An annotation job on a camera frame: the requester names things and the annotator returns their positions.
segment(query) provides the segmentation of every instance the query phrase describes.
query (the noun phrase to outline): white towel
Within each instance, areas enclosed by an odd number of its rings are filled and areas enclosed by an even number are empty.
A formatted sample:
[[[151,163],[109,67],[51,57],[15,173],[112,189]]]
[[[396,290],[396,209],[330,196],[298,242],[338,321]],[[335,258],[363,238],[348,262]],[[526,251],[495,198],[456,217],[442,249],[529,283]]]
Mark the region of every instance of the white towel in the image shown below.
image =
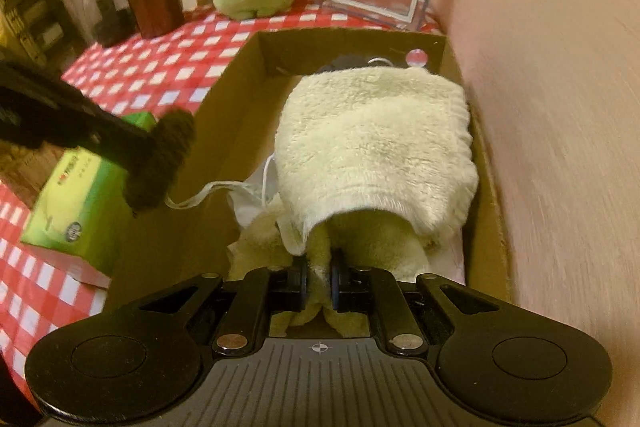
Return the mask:
[[[302,243],[332,216],[377,209],[407,220],[424,247],[444,244],[478,186],[468,124],[463,88],[422,68],[303,78],[282,111],[274,154]]]

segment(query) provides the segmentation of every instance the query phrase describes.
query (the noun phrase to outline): green tissue box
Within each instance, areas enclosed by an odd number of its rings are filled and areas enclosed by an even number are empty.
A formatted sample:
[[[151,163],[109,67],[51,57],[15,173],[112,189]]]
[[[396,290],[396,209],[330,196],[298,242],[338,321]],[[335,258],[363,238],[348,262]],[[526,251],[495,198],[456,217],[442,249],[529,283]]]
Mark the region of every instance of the green tissue box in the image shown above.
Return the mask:
[[[149,130],[149,112],[124,117]],[[68,150],[42,189],[20,240],[79,282],[107,288],[118,233],[133,215],[122,195],[127,172],[85,149]]]

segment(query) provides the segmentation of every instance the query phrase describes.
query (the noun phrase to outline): white cable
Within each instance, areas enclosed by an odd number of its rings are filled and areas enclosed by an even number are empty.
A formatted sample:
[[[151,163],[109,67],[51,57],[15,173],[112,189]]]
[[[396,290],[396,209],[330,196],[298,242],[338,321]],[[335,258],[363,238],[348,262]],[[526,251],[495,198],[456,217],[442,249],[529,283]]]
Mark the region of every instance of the white cable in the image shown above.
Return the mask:
[[[260,201],[262,202],[262,207],[266,208],[267,206],[267,175],[269,174],[269,165],[273,161],[273,154],[267,158],[267,161],[264,164],[264,169],[262,170],[262,193],[260,195]]]
[[[174,203],[173,200],[167,196],[164,203],[169,208],[174,208],[175,210],[186,210],[188,208],[193,208],[194,206],[198,206],[201,204],[207,196],[209,196],[212,192],[216,192],[217,190],[221,190],[222,188],[227,188],[228,190],[233,190],[234,188],[240,188],[247,192],[252,198],[255,198],[259,201],[258,195],[253,190],[251,185],[248,185],[244,182],[210,182],[207,183],[200,192],[196,195],[192,196],[188,200],[184,200],[180,203]]]
[[[180,203],[174,203],[174,201],[169,196],[167,196],[164,200],[164,203],[169,208],[173,208],[175,210],[187,210],[188,208],[193,208],[194,206],[198,206],[199,204],[201,204],[212,192],[222,190],[223,188],[226,188],[227,190],[235,190],[236,188],[239,188],[240,190],[244,190],[244,192],[249,194],[252,198],[260,201],[262,207],[265,208],[267,206],[267,175],[269,173],[269,166],[272,160],[273,154],[267,158],[267,161],[264,164],[264,169],[262,170],[262,190],[260,192],[260,196],[258,196],[258,194],[256,193],[256,187],[254,185],[236,181],[215,181],[207,183],[200,190],[200,192],[198,192],[188,200],[181,201]]]

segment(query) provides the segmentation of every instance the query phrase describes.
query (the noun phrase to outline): screw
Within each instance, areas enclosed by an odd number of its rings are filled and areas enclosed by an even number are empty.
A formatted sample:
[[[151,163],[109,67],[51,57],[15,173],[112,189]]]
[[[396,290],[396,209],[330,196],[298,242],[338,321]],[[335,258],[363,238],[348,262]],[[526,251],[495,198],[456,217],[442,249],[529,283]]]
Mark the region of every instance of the screw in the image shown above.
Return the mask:
[[[418,349],[424,344],[424,341],[412,333],[403,333],[396,335],[391,339],[391,343],[398,349]]]
[[[237,333],[229,333],[228,335],[222,335],[216,340],[216,344],[222,349],[227,351],[233,351],[235,349],[242,349],[248,344],[248,340],[244,335],[238,335]]]

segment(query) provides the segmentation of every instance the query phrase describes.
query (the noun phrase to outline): wall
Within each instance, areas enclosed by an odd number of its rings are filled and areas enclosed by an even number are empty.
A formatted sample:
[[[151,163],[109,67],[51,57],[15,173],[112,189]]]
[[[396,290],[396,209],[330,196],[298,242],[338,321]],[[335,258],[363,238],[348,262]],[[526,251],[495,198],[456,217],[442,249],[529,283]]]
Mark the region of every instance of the wall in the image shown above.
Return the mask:
[[[640,425],[640,0],[433,1],[484,114],[518,302],[607,347],[599,416]]]

